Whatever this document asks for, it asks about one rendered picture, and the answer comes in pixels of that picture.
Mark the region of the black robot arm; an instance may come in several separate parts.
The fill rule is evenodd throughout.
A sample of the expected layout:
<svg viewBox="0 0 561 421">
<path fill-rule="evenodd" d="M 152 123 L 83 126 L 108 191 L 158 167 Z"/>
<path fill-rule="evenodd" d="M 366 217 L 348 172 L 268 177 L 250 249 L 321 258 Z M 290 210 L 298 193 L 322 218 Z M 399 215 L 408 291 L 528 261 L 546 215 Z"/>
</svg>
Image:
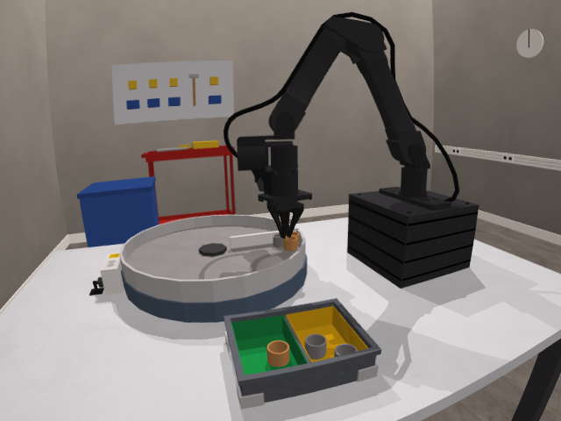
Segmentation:
<svg viewBox="0 0 561 421">
<path fill-rule="evenodd" d="M 293 141 L 265 142 L 265 139 L 295 139 L 304 111 L 342 52 L 351 58 L 352 64 L 357 64 L 364 76 L 384 123 L 390 153 L 404 165 L 401 186 L 383 188 L 380 193 L 428 210 L 450 208 L 451 202 L 427 196 L 428 169 L 422 169 L 430 168 L 426 146 L 401 99 L 388 66 L 386 49 L 384 34 L 377 25 L 331 17 L 271 113 L 269 123 L 273 135 L 237 139 L 238 171 L 254 170 L 259 191 L 272 196 L 273 172 L 269 170 L 278 170 L 278 174 L 287 171 L 291 175 L 291 170 L 298 168 L 297 146 Z M 268 147 L 271 147 L 271 166 L 268 166 Z"/>
</svg>

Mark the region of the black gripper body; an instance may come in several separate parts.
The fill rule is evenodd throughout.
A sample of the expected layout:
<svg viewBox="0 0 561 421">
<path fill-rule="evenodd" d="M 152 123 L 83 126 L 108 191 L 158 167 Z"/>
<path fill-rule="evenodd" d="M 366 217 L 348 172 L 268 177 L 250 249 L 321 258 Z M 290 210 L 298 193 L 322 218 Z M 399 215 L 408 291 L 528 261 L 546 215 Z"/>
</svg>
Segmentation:
<svg viewBox="0 0 561 421">
<path fill-rule="evenodd" d="M 298 189 L 298 169 L 291 170 L 291 175 L 287 171 L 271 169 L 273 172 L 273 195 L 258 194 L 259 201 L 267 201 L 267 205 L 273 211 L 284 211 L 304 207 L 301 200 L 312 200 L 312 193 Z"/>
</svg>

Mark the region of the dark grey divided bin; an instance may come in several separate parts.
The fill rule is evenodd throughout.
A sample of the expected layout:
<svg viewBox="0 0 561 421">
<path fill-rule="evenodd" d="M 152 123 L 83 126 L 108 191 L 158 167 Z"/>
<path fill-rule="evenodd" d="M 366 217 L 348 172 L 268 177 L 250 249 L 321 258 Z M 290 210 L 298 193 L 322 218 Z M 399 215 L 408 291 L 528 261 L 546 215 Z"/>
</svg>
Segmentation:
<svg viewBox="0 0 561 421">
<path fill-rule="evenodd" d="M 311 362 L 286 315 L 331 306 L 336 308 L 368 348 L 354 353 Z M 281 315 L 285 318 L 308 363 L 245 375 L 231 323 Z M 358 370 L 375 366 L 376 355 L 381 354 L 381 348 L 337 298 L 279 309 L 224 316 L 224 322 L 241 394 L 242 396 L 249 396 L 263 393 L 264 403 L 355 382 L 358 377 Z"/>
</svg>

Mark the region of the green bin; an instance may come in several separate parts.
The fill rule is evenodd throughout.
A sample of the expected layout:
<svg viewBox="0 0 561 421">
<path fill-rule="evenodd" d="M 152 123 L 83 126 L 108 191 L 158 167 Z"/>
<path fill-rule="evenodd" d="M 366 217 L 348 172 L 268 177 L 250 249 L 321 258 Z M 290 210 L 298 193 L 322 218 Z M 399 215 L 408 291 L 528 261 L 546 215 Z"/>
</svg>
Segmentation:
<svg viewBox="0 0 561 421">
<path fill-rule="evenodd" d="M 308 363 L 283 315 L 231 324 L 245 375 Z M 266 348 L 274 340 L 289 344 L 289 363 L 286 366 L 273 367 L 267 361 Z"/>
</svg>

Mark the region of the grey metal bushing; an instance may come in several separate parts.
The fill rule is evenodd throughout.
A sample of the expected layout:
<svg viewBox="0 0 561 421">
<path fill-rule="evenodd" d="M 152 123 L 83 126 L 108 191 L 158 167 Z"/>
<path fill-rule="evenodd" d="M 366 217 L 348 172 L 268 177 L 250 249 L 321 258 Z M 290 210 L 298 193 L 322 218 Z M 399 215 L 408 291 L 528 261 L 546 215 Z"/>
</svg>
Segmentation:
<svg viewBox="0 0 561 421">
<path fill-rule="evenodd" d="M 321 334 L 310 334 L 305 339 L 305 350 L 312 360 L 319 360 L 325 356 L 326 345 L 327 339 Z"/>
<path fill-rule="evenodd" d="M 354 353 L 357 351 L 358 351 L 357 348 L 351 344 L 340 344 L 335 348 L 334 357 L 348 354 L 348 353 Z"/>
<path fill-rule="evenodd" d="M 273 246 L 278 248 L 283 247 L 283 238 L 280 236 L 279 233 L 273 235 Z"/>
</svg>

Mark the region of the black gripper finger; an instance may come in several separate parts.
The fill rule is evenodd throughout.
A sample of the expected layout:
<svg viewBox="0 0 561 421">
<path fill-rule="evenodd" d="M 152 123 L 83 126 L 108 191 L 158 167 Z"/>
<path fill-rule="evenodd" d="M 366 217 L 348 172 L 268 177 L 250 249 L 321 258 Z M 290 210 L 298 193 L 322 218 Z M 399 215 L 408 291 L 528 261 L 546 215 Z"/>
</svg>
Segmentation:
<svg viewBox="0 0 561 421">
<path fill-rule="evenodd" d="M 302 215 L 304 211 L 304 207 L 302 208 L 295 208 L 295 209 L 290 209 L 290 212 L 293 213 L 292 216 L 292 220 L 291 220 L 291 224 L 289 226 L 289 219 L 288 219 L 288 229 L 287 229 L 287 237 L 291 238 L 291 235 L 293 233 L 293 230 L 295 228 L 296 223 L 298 222 L 300 216 Z"/>
<path fill-rule="evenodd" d="M 280 236 L 283 239 L 285 239 L 286 234 L 287 234 L 287 229 L 288 229 L 288 219 L 289 219 L 290 210 L 274 211 L 274 210 L 272 210 L 271 206 L 267 206 L 267 208 L 268 208 L 270 214 L 272 215 L 274 222 L 277 225 Z"/>
</svg>

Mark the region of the grey round turntable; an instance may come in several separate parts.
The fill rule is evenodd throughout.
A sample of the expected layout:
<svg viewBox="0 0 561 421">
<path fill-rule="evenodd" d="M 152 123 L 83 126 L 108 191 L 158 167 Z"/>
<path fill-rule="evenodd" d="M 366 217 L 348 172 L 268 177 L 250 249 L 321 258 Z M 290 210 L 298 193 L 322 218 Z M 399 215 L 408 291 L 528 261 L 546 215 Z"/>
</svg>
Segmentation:
<svg viewBox="0 0 561 421">
<path fill-rule="evenodd" d="M 299 245 L 286 251 L 273 246 L 273 218 L 211 215 L 156 225 L 107 254 L 89 295 L 125 290 L 140 310 L 185 323 L 271 310 L 307 276 L 306 239 L 299 228 L 293 232 Z"/>
</svg>

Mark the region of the yellow bin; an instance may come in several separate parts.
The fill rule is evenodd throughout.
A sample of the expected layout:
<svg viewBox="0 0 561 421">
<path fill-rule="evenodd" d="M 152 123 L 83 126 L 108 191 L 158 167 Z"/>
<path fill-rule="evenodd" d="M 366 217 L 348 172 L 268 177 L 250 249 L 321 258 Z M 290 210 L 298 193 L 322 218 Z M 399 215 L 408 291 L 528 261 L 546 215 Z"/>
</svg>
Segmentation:
<svg viewBox="0 0 561 421">
<path fill-rule="evenodd" d="M 287 314 L 286 316 L 288 321 L 290 320 L 289 323 L 291 322 L 290 324 L 304 350 L 305 338 L 310 334 L 321 334 L 327 339 L 326 354 L 319 360 L 333 358 L 335 347 L 340 344 L 351 344 L 358 351 L 368 348 L 334 306 Z M 305 352 L 308 355 L 306 350 Z M 311 362 L 319 360 L 310 359 Z"/>
</svg>

